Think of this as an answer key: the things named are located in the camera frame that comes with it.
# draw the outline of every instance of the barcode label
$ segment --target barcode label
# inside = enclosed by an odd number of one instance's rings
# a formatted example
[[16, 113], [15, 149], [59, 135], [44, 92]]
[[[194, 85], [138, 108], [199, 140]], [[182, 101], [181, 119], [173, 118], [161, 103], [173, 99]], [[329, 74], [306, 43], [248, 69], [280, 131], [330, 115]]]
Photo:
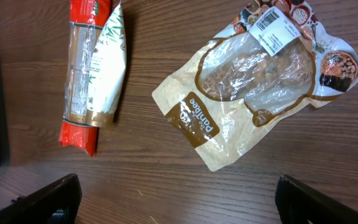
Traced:
[[261, 21], [258, 21], [256, 25], [261, 31], [263, 31], [278, 18], [280, 18], [280, 16], [274, 10], [272, 10]]
[[275, 6], [268, 9], [249, 32], [272, 57], [301, 35], [295, 25]]

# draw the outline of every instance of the snack package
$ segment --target snack package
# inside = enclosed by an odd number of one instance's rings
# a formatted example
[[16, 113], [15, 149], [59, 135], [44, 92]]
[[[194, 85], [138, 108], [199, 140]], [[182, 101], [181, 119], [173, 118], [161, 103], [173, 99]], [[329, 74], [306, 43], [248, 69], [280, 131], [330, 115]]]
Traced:
[[211, 171], [232, 164], [280, 120], [358, 83], [358, 55], [304, 1], [253, 0], [153, 92]]
[[65, 110], [59, 141], [93, 156], [98, 128], [85, 124], [91, 57], [103, 25], [109, 18], [111, 0], [70, 0]]
[[126, 69], [125, 29], [121, 4], [114, 9], [94, 49], [86, 102], [86, 123], [112, 125]]

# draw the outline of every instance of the noodle package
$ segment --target noodle package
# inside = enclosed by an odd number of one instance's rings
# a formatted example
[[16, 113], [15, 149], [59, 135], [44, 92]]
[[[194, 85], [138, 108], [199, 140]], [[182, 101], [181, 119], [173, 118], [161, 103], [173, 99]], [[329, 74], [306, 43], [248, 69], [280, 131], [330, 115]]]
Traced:
[[358, 83], [358, 55], [309, 4], [253, 0], [153, 92], [211, 171], [232, 164], [280, 120]]

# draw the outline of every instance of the wood grain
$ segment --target wood grain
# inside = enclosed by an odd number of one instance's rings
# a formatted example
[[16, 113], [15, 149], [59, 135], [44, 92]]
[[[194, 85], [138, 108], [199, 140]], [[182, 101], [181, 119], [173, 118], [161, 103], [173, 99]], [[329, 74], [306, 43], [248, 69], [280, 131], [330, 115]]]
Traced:
[[[117, 122], [100, 131], [98, 153], [89, 158], [58, 145], [69, 0], [1, 0], [11, 166], [0, 168], [0, 206], [76, 172], [83, 189], [77, 223], [280, 223], [275, 187], [290, 174], [358, 211], [358, 85], [318, 110], [284, 119], [217, 172], [154, 103], [158, 84], [247, 3], [124, 1], [129, 73]], [[358, 52], [358, 1], [309, 3], [327, 32]]]

